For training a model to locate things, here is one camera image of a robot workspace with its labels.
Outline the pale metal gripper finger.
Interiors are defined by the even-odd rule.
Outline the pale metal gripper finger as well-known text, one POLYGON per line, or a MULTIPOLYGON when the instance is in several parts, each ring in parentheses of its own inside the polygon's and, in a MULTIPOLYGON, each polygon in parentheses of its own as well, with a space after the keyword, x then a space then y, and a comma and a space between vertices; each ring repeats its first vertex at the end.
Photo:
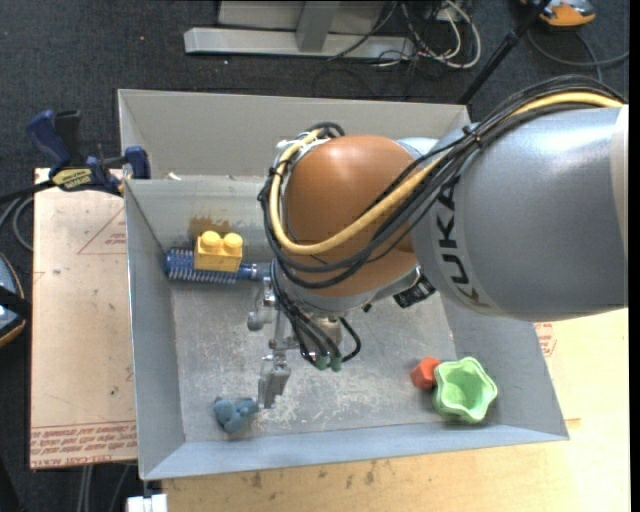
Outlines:
POLYGON ((290 375, 291 369, 287 364, 276 364, 274 366, 272 376, 272 403, 275 403, 276 399, 283 395, 290 375))
POLYGON ((263 360, 258 378, 258 402, 261 407, 271 407, 273 405, 273 394, 271 383, 273 377, 273 361, 263 360))

